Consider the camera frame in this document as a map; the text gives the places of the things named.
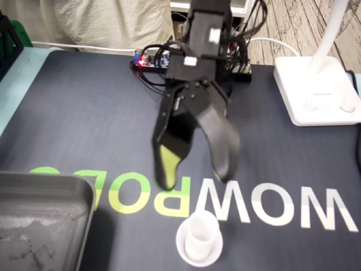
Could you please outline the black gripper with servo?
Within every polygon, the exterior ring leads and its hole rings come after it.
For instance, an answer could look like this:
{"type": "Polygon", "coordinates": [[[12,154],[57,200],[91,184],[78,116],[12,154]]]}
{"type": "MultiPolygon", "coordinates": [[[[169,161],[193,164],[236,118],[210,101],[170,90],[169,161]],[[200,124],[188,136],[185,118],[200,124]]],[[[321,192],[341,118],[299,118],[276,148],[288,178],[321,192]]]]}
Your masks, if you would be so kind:
{"type": "Polygon", "coordinates": [[[178,165],[188,156],[197,122],[208,141],[214,175],[226,183],[236,172],[240,136],[227,118],[228,97],[216,82],[166,88],[152,135],[154,176],[163,190],[177,184],[178,165]]]}

